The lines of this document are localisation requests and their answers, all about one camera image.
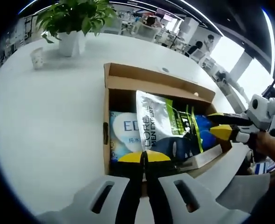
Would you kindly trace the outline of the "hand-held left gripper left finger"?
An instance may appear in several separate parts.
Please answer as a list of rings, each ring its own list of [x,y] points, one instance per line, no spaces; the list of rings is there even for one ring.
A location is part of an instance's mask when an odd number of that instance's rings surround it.
[[[41,224],[133,224],[140,203],[143,153],[129,153],[104,175],[78,191],[70,205],[36,218]]]

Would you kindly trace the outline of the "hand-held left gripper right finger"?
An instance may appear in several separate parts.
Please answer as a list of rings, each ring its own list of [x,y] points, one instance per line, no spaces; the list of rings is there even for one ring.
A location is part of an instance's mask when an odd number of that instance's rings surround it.
[[[174,165],[162,153],[144,152],[147,194],[156,224],[241,224],[249,214],[230,210],[187,173],[171,174]]]

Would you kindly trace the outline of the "person's right hand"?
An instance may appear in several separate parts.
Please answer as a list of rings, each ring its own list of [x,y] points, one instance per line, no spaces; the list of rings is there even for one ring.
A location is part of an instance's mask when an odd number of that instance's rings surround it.
[[[271,136],[268,132],[258,132],[256,150],[275,162],[275,137]]]

